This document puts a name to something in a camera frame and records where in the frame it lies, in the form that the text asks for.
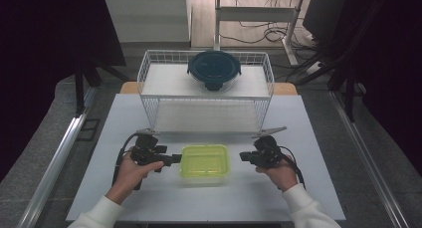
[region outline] gray floor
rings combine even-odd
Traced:
[[[180,44],[126,44],[122,45],[127,67],[119,69],[135,78],[142,55],[147,49],[188,49]],[[267,51],[273,64],[287,65],[283,50]],[[273,66],[275,77],[283,82],[292,69]],[[67,212],[78,191],[101,133],[113,97],[122,82],[99,70],[103,84],[95,97],[86,128],[99,126],[97,131],[82,131],[62,170],[53,192],[41,213],[36,227],[65,227]],[[341,227],[393,227],[385,208],[367,175],[358,153],[347,134],[325,83],[329,75],[305,86],[298,87],[312,122],[319,147],[337,191],[346,221]],[[56,98],[39,129],[25,151],[0,183],[0,227],[16,227],[55,149],[58,147],[75,112],[75,88],[73,78],[58,83]],[[355,124],[366,142],[376,164],[394,192],[410,227],[422,227],[422,179],[409,163],[388,133],[376,122],[357,97],[354,102]],[[135,224],[120,224],[116,227],[137,227]],[[175,227],[150,225],[150,227]],[[249,225],[242,227],[268,227]],[[293,227],[289,222],[282,227]]]

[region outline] white tabletop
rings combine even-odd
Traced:
[[[321,156],[310,120],[300,96],[274,96],[264,128],[286,125],[274,134],[279,145],[290,148],[298,162],[309,194],[335,220],[345,219]],[[67,220],[93,208],[109,190],[115,160],[125,140],[148,121],[139,95],[116,95],[102,135]],[[123,202],[119,220],[145,223],[180,222],[277,222],[290,220],[281,191],[255,166],[240,159],[239,152],[252,151],[254,139],[246,135],[162,134],[158,144],[167,154],[180,153],[189,144],[219,143],[229,150],[230,173],[224,181],[186,184],[179,164],[151,172]]]

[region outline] green plastic container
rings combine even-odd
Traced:
[[[227,147],[220,144],[188,145],[182,149],[180,175],[185,178],[223,177],[229,173]]]

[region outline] white wire rack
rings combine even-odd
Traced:
[[[253,133],[262,129],[274,89],[266,53],[226,52],[242,75],[224,93],[201,90],[187,74],[189,60],[202,51],[147,51],[137,77],[138,91],[157,132]]]

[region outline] metal rail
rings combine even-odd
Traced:
[[[44,173],[43,178],[38,184],[37,189],[35,190],[34,195],[32,196],[24,214],[19,221],[17,227],[34,227],[37,223],[38,218],[46,204],[47,199],[50,196],[50,193],[56,184],[56,180],[59,177],[60,172],[62,171],[63,165],[68,158],[69,152],[72,149],[72,146],[78,136],[79,131],[81,130],[82,125],[87,117],[90,105],[94,99],[94,96],[97,92],[95,88],[89,88],[87,94],[85,95],[86,106],[79,117],[74,117],[71,121],[71,124],[68,127],[62,141],[59,144],[59,147],[56,150],[55,155],[53,156],[49,167]]]
[[[375,161],[373,160],[368,147],[363,141],[363,138],[360,136],[359,130],[354,123],[348,120],[347,115],[343,109],[344,104],[341,100],[339,92],[329,92],[329,94],[334,101],[335,107],[340,114],[341,120],[344,122],[347,132],[353,140],[357,153],[359,154],[360,159],[362,160],[363,165],[365,166],[368,175],[375,187],[375,190],[378,192],[381,202],[383,203],[394,227],[409,227],[393,192],[379,171],[378,166],[375,164]]]

